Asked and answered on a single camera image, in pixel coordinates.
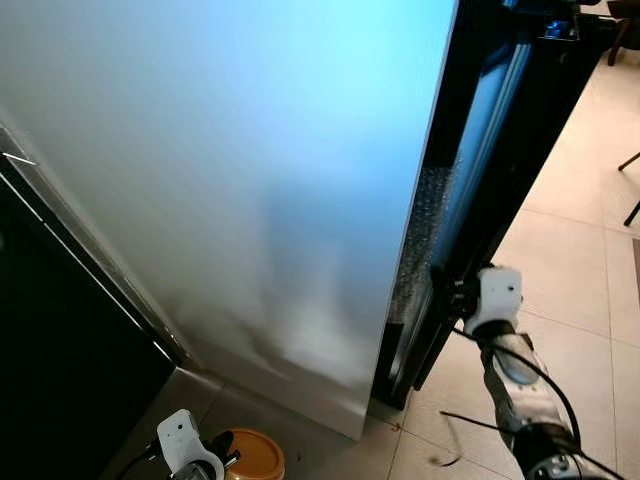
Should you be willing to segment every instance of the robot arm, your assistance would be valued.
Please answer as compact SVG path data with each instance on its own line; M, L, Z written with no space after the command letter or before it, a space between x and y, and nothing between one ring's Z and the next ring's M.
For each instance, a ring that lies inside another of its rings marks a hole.
M172 480L223 480L225 469L240 458L238 451L229 453L233 442L230 431L203 444L188 410L178 410L163 420L157 431Z
M513 352L546 372L530 338L516 333L516 314L522 301L520 273L488 268L480 271L478 280L477 307L465 320L463 335L480 347L484 383L495 405L497 425L524 478L615 478L578 455L577 421L572 431L560 416L548 382L505 353Z

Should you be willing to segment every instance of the tiled floor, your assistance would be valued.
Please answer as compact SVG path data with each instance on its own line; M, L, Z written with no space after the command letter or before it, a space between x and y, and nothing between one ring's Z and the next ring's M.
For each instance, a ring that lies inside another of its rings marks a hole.
M631 240L640 217L622 220L640 198L640 161L618 164L640 149L640 55L602 63L496 255L523 272L521 329L528 331L552 376L572 401L585 450L640 478L640 306ZM447 343L425 387L406 412L375 402L355 443L232 386L176 371L103 476L113 478L153 425L178 405L191 409L203 437L250 426L272 436L287 458L288 479L353 480L522 478L495 432L456 423L464 459L438 411L493 422L475 345ZM132 479L165 478L161 462Z

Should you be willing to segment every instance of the black cable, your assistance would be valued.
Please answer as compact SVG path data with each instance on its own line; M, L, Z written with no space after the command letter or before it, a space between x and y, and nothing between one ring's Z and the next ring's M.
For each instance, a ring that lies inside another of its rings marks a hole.
M580 456L580 457L582 457L582 458L584 458L587 462L593 463L600 470L602 470L603 472L607 472L612 477L617 478L619 480L625 480L622 475L620 475L619 473L614 472L609 467L607 467L606 465L603 465L602 463L598 462L597 460L594 460L589 455L584 453L582 450L576 451L575 454Z
M160 441L156 437L154 440L151 441L151 443L149 443L149 444L147 444L145 446L145 448L142 451L142 453L140 453L139 455L137 455L134 458L132 458L129 461L129 463L127 463L122 468L122 470L120 470L120 473L116 477L116 480L123 480L124 477L127 475L127 473L129 473L129 471L133 467L135 467L139 463L142 463L143 461L153 460L155 457L157 457L160 454L162 454L162 447L160 446Z
M453 418L457 418L459 420L464 420L465 422L473 423L474 425L479 425L479 426L485 427L485 428L490 428L492 430L497 430L497 431L502 432L502 433L508 433L509 435L515 435L515 434L518 433L518 432L514 432L513 430L509 430L508 428L502 428L502 427L498 427L496 425L491 425L490 423L484 423L484 422L481 422L479 420L475 420L473 418L465 417L464 415L459 415L457 413L440 411L440 415L445 415L447 417L453 417Z
M580 475L580 480L582 480L582 469L580 468L580 462L578 460L576 460L576 455L572 454L571 458L573 458L573 461L576 462L576 468L578 469L578 475Z
M432 457L429 459L429 463L431 463L431 465L436 465L438 467L450 467L451 465L455 465L456 463L458 463L460 461L460 459L462 458L462 444L460 443L460 438L458 437L458 432L456 431L455 427L453 426L453 422L451 421L451 418L446 417L445 416L445 420L447 421L447 426L449 427L449 434L451 435L451 438L453 439L453 445L455 447L455 457L453 460L450 460L448 462L441 462L438 457Z
M537 373L540 377L542 377L544 379L545 382L547 382L547 384L553 389L554 392L556 392L556 394L558 395L558 397L560 398L560 401L562 402L562 405L564 406L564 409L567 411L567 415L569 416L569 423L571 423L571 432L573 433L573 439L576 442L576 444L578 445L578 447L582 447L582 438L580 435L580 427L578 425L578 418L576 417L575 412L573 411L573 407L571 406L571 402L569 402L569 399L567 398L567 396L564 394L564 392L562 391L562 389L558 386L558 384L556 382L553 381L553 379L547 375L539 366L537 366L535 363L530 362L529 360L527 360L526 358L524 358L522 355L509 350L508 348L503 347L502 345L497 345L495 343L493 343L490 340L485 340L484 338L481 337L477 337L476 335L471 335L469 333L463 332L462 330L459 330L457 328L454 328L453 331L455 333L457 333L458 335L461 335L469 340L473 340L474 342L478 343L479 345L484 345L485 347L491 348L493 350L498 350L506 355L509 355L517 360L519 360L520 362L524 363L527 367L529 367L531 370L533 370L535 373Z

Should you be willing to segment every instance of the refrigerator door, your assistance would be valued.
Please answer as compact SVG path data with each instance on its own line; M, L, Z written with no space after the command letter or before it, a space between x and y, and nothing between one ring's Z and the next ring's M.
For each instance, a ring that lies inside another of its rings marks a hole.
M358 438L455 11L7 0L0 124L168 343Z
M459 5L374 382L398 408L457 320L430 272L465 280L490 262L611 45L610 19L548 7Z

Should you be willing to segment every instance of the chair leg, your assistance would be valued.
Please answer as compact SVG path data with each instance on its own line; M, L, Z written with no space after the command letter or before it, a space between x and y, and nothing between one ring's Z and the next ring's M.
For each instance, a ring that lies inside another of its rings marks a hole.
M640 200L638 201L638 203L636 203L636 206L633 207L633 210L631 210L631 213L629 214L627 219L624 221L625 227L628 227L631 224L631 222L633 221L633 218L638 214L638 210L640 210Z
M618 35L616 36L615 42L613 42L613 47L611 47L609 58L607 60L607 63L610 67L613 67L614 63L616 63L616 55L618 54L618 50L620 50L620 47L622 46L622 39L627 34L627 30L629 30L630 26L631 20L629 20L628 18L621 20L618 24Z
M633 157L631 157L629 160L627 160L622 165L620 165L618 167L618 170L620 171L624 170L627 166L629 166L631 163L633 163L634 160L637 160L638 158L640 158L640 152L636 153Z

